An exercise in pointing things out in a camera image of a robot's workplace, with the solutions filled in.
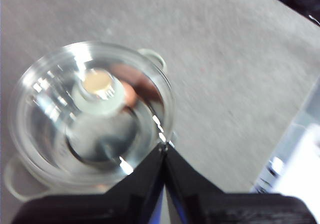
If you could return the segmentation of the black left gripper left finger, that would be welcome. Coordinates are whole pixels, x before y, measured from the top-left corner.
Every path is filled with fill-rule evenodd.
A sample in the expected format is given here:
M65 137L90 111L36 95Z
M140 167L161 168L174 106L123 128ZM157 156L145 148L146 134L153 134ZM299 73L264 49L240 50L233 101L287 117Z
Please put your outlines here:
M159 223L165 152L156 147L136 169L102 194L47 195L27 201L13 223Z

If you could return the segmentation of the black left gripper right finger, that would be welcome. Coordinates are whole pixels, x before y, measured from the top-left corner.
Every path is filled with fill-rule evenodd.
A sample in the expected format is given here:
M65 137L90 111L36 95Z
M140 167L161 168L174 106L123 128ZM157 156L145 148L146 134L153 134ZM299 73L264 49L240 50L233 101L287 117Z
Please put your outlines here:
M197 172L171 145L164 177L182 223L316 223L306 204L271 193L226 193Z

